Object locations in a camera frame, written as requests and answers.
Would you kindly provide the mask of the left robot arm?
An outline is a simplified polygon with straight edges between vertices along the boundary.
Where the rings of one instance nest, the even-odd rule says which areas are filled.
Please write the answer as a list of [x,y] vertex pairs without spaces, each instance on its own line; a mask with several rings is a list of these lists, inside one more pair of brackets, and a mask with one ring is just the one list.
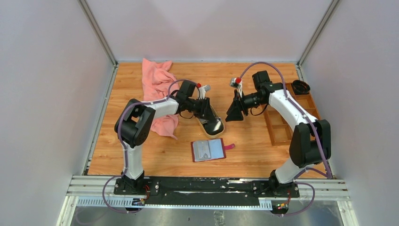
[[131,99],[115,124],[114,130],[124,152],[120,186],[125,186],[132,194],[140,194],[145,187],[142,145],[155,119],[188,111],[199,120],[207,137],[216,138],[224,132],[222,118],[206,97],[210,87],[185,79],[180,82],[179,89],[168,87],[166,97],[161,99],[148,102]]

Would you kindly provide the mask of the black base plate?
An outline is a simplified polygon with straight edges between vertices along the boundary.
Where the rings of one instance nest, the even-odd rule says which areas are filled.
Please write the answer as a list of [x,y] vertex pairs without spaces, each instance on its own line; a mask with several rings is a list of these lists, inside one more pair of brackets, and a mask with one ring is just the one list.
[[267,179],[144,177],[137,185],[117,179],[116,195],[144,195],[148,204],[239,206],[259,204],[259,198],[298,198],[294,183],[269,187]]

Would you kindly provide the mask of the black round cap top right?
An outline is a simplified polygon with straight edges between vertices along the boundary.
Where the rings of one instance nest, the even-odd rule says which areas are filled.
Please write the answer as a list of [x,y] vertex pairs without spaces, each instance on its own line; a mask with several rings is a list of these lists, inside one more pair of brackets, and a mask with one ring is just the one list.
[[295,95],[308,95],[311,90],[309,84],[301,80],[294,80],[291,86]]

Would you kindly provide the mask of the aluminium frame rail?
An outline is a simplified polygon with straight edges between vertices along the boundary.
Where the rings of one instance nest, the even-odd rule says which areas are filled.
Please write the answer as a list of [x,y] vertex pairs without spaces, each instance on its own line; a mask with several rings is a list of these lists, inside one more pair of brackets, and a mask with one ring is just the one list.
[[289,188],[271,191],[265,178],[145,177],[131,191],[118,179],[73,176],[68,196],[80,205],[159,209],[270,210],[294,201],[349,201],[338,179],[298,179]]

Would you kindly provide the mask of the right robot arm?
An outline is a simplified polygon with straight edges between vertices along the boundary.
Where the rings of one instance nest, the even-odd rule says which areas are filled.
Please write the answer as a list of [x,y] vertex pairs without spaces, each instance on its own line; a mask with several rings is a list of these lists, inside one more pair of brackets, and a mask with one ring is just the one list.
[[329,122],[318,120],[308,113],[291,96],[285,82],[273,83],[267,71],[255,73],[252,79],[256,92],[247,95],[242,91],[242,79],[231,79],[230,86],[235,88],[234,98],[225,120],[242,121],[251,108],[268,105],[274,108],[292,129],[289,158],[270,174],[270,193],[277,197],[282,196],[300,173],[320,163],[325,166],[326,177],[331,179],[333,175],[327,163],[331,156]]

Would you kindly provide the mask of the brown compartment organizer tray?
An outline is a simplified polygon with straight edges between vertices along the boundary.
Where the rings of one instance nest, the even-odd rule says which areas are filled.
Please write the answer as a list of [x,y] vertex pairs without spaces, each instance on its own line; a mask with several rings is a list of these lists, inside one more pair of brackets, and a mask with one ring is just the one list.
[[[292,82],[286,84],[290,99],[296,101],[296,104],[302,108],[302,111],[309,116],[310,120],[320,120],[321,117],[311,93],[295,95],[291,84]],[[303,113],[285,99],[283,91],[278,92],[278,96],[272,100],[272,105],[266,108],[263,116],[273,146],[289,145],[295,125],[301,122],[307,123]]]

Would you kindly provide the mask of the pink cloth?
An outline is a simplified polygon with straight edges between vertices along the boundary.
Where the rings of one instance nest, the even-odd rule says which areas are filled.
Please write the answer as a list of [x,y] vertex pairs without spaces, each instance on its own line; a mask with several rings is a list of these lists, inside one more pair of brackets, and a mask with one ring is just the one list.
[[[157,63],[146,58],[142,59],[142,87],[143,100],[152,101],[162,99],[167,96],[168,89],[178,90],[179,85],[173,84],[176,77],[169,72],[172,61]],[[172,137],[177,139],[174,131],[177,128],[179,119],[177,115],[167,115],[154,119],[151,131],[160,136]]]

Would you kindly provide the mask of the yellow oval tray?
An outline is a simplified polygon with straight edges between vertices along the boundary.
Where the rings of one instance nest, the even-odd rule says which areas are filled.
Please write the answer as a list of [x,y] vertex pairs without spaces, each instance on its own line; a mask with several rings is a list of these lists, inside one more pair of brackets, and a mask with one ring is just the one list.
[[205,136],[210,139],[215,139],[220,137],[224,133],[225,125],[223,123],[222,118],[218,115],[218,113],[216,112],[216,110],[213,108],[212,105],[210,106],[210,108],[215,117],[214,121],[209,121],[199,118],[196,118],[196,120],[200,125]]

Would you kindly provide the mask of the red leather card holder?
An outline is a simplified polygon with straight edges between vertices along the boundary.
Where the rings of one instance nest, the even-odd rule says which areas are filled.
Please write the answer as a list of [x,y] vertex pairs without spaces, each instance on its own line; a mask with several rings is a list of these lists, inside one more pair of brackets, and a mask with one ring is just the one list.
[[[235,144],[225,145],[222,138],[210,139],[206,140],[209,144],[209,149],[211,153],[211,157],[209,160],[205,161],[212,161],[212,160],[219,160],[226,158],[226,151],[235,148]],[[192,161],[199,162],[194,160],[194,153],[193,153],[193,142],[191,142],[191,149],[192,149]]]

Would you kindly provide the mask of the white VIP card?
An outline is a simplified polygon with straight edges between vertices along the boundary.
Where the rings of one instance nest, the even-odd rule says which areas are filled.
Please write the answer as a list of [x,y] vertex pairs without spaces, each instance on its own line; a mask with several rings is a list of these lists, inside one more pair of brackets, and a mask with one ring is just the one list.
[[201,140],[193,142],[193,153],[195,161],[209,160],[211,157],[208,141]]

